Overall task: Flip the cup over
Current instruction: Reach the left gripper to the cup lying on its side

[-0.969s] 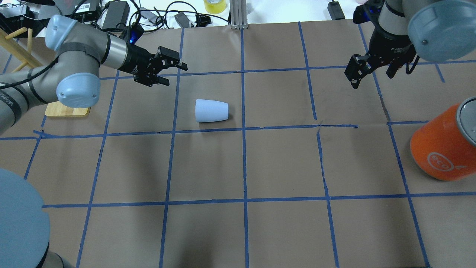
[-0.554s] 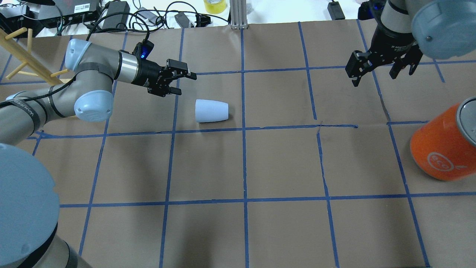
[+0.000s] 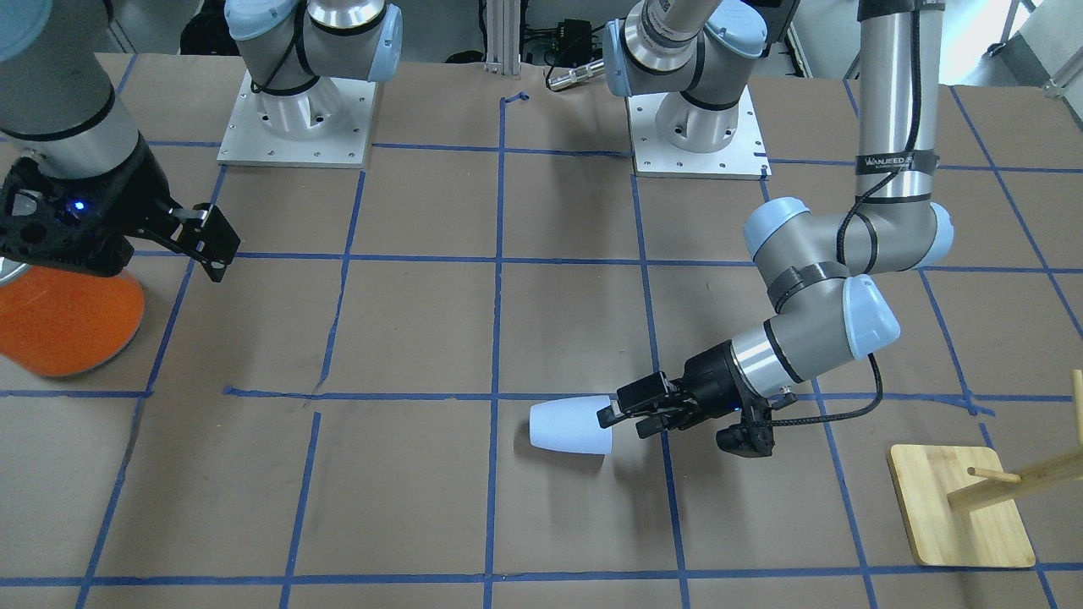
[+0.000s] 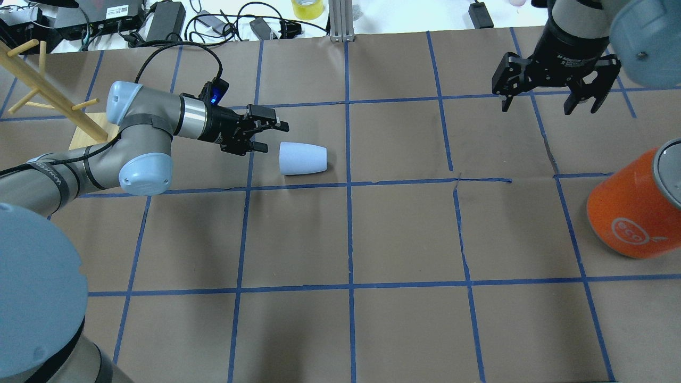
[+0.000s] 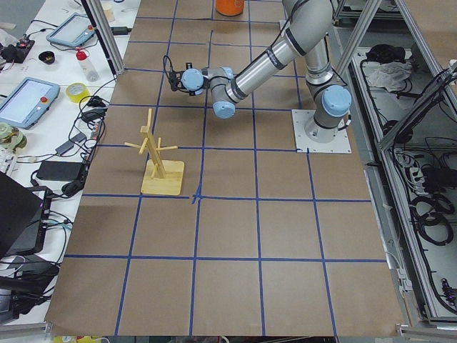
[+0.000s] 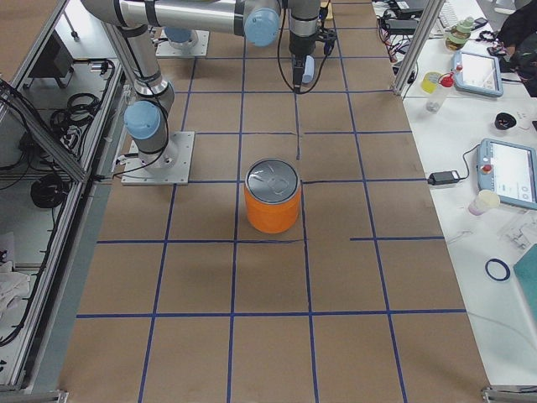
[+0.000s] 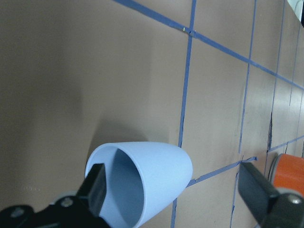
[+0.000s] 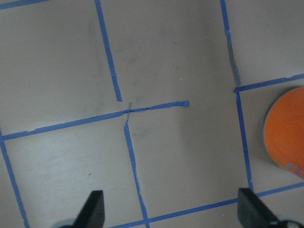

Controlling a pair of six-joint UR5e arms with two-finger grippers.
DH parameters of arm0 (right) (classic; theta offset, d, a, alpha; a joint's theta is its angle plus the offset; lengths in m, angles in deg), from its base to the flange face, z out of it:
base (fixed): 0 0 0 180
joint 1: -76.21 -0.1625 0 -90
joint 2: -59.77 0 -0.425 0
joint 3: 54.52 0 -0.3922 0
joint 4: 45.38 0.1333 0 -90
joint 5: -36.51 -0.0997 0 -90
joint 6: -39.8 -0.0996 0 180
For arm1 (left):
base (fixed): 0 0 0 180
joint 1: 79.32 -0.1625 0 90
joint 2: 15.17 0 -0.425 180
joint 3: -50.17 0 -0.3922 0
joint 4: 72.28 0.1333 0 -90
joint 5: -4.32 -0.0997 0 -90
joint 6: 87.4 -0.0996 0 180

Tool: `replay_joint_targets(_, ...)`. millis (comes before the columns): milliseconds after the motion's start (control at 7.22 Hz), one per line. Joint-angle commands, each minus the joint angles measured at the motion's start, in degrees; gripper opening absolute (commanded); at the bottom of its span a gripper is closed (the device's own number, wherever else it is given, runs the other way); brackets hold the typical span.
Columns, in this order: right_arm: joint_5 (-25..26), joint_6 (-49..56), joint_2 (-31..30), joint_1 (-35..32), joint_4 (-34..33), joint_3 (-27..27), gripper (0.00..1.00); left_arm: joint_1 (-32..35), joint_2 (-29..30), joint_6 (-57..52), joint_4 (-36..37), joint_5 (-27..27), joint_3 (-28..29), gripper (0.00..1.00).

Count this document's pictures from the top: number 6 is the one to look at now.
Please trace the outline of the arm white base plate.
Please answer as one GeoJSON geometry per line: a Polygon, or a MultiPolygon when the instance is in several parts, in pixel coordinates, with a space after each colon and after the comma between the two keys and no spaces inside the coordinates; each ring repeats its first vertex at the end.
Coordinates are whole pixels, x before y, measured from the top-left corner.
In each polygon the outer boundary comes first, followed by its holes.
{"type": "Polygon", "coordinates": [[[164,186],[164,185],[187,185],[190,179],[190,167],[195,143],[195,133],[173,132],[169,135],[169,143],[164,153],[148,167],[144,167],[153,161],[149,155],[138,155],[138,146],[132,140],[129,148],[130,153],[136,156],[128,158],[125,164],[126,174],[122,175],[121,182],[124,186],[164,186]]]}
{"type": "Polygon", "coordinates": [[[156,40],[159,58],[196,58],[206,56],[210,33],[204,30],[181,31],[163,29],[156,40]]]}

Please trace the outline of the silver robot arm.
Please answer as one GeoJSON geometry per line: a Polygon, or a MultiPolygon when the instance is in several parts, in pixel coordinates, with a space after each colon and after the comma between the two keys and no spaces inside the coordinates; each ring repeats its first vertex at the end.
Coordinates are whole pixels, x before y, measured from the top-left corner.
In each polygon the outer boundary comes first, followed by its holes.
{"type": "Polygon", "coordinates": [[[288,27],[292,79],[286,85],[297,95],[304,94],[307,59],[316,43],[329,56],[337,40],[324,25],[327,10],[318,1],[85,1],[83,6],[112,31],[113,48],[133,75],[138,100],[123,121],[142,167],[150,170],[171,166],[178,150],[168,125],[175,95],[161,73],[149,28],[234,34],[264,47],[280,42],[288,27]]]}

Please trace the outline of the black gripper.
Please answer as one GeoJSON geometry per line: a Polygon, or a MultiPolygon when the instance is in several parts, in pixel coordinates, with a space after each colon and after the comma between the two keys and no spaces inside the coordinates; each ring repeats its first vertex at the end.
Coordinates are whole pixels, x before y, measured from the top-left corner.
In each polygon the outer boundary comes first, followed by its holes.
{"type": "Polygon", "coordinates": [[[293,90],[299,91],[303,80],[303,57],[312,55],[315,43],[323,44],[324,56],[331,55],[336,43],[336,31],[334,29],[318,28],[309,36],[300,36],[295,32],[289,33],[289,52],[294,55],[292,64],[293,90]]]}

